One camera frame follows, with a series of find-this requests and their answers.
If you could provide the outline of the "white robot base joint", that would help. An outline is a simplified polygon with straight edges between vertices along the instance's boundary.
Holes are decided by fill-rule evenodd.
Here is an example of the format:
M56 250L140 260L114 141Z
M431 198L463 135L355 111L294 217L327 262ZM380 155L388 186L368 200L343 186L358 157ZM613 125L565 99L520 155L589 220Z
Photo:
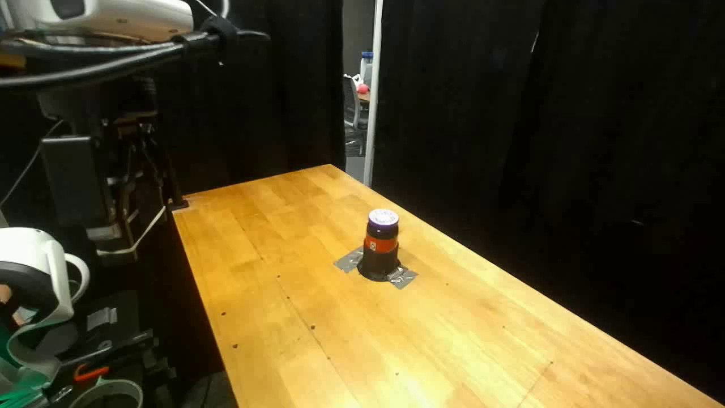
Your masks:
M42 228L3 226L0 280L12 287L21 305L37 311L38 326L51 326L75 315L75 302L89 289L90 269Z

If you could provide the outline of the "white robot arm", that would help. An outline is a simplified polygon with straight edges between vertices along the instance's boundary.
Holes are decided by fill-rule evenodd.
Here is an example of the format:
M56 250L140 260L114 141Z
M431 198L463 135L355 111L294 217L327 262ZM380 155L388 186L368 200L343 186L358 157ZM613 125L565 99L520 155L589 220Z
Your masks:
M169 40L195 26L187 0L0 0L10 30Z

